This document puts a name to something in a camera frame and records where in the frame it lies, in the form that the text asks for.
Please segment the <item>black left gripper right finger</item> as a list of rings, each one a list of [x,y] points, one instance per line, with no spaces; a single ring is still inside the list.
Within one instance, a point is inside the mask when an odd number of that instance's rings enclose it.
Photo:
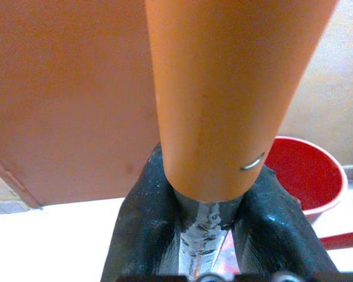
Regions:
[[[231,231],[242,273],[310,278],[338,271],[299,204],[266,166],[244,194]]]

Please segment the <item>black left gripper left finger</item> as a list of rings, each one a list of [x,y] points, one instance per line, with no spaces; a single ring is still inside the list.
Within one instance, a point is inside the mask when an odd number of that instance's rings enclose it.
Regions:
[[[157,144],[121,204],[101,280],[178,275],[179,218],[178,201],[166,179],[161,145]]]

